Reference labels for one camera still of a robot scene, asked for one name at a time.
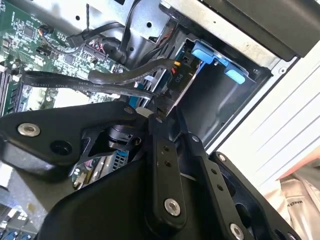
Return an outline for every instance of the screw hole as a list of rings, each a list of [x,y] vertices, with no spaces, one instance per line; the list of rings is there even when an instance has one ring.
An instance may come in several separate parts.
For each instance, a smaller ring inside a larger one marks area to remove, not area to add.
[[[63,140],[56,140],[50,144],[50,149],[57,155],[67,156],[72,153],[72,146],[70,143]]]
[[[220,191],[223,191],[224,190],[224,188],[221,186],[221,185],[217,185],[217,187],[218,187],[218,189],[220,190]]]
[[[165,164],[167,167],[171,168],[171,163],[170,163],[169,161],[165,161],[164,164]]]

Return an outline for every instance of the green circuit board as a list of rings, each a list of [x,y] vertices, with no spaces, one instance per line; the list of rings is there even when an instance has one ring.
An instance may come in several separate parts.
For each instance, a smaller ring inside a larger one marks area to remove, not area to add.
[[[48,56],[40,54],[37,52],[38,47],[48,49],[38,33],[41,24],[43,22],[37,18],[3,2],[0,9],[0,58],[6,64],[19,60],[30,70],[60,73],[81,79],[86,79],[90,70],[107,73],[118,66],[114,60],[106,58],[104,61],[98,60],[92,67],[89,59],[94,57],[85,49],[70,55],[56,54],[54,51]],[[69,47],[67,36],[56,29],[46,38],[60,50]]]
[[[119,69],[127,70],[90,44],[86,44],[74,54],[56,53],[43,41],[38,32],[38,28],[42,24],[45,23],[9,2],[0,0],[0,64],[10,69],[22,68],[25,71],[59,73],[80,79],[87,79],[91,70],[103,73],[114,73]],[[66,40],[67,36],[57,29],[54,29],[53,33],[47,34],[45,37],[58,50],[66,52],[75,50],[69,48]],[[13,105],[16,102],[13,102],[11,90],[14,90],[17,86],[18,84],[15,81],[8,84],[6,101],[0,103],[5,104],[3,114],[12,112]],[[18,103],[22,104],[19,112],[56,107],[55,97],[58,96],[59,92],[65,91],[58,88],[47,90],[46,88],[37,89],[24,86],[22,100]],[[101,103],[114,99],[106,93],[77,93],[80,95],[78,97],[81,99],[81,104]],[[64,95],[70,94],[74,95],[73,92],[64,93]],[[59,105],[59,107],[67,106],[73,106],[73,104]]]

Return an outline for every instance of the blue drive latch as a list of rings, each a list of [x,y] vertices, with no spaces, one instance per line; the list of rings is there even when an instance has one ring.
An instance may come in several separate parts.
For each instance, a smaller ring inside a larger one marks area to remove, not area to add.
[[[246,81],[246,73],[243,70],[232,64],[220,54],[215,53],[215,51],[205,43],[196,40],[191,53],[206,64],[212,64],[214,60],[218,61],[225,66],[224,74],[234,80],[236,83],[243,84]]]

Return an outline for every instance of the microchip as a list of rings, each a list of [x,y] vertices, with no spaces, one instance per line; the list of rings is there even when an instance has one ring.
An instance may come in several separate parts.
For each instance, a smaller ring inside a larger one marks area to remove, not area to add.
[[[70,64],[70,65],[71,65],[71,64],[74,62],[75,57],[72,56],[72,55],[66,55],[65,58],[64,58],[64,60],[65,60],[65,62],[66,62],[67,64]]]
[[[10,42],[9,42],[8,40],[6,40],[6,39],[3,39],[2,45],[3,45],[4,47],[6,47],[6,48],[9,48]]]
[[[25,26],[23,33],[27,35],[29,38],[33,39],[35,31],[32,28]]]

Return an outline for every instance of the capacitor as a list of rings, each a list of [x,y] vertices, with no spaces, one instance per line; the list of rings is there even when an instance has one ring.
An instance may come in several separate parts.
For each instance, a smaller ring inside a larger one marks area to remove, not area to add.
[[[91,62],[90,62],[90,67],[91,68],[94,68],[98,63],[98,60],[97,59],[93,59]]]

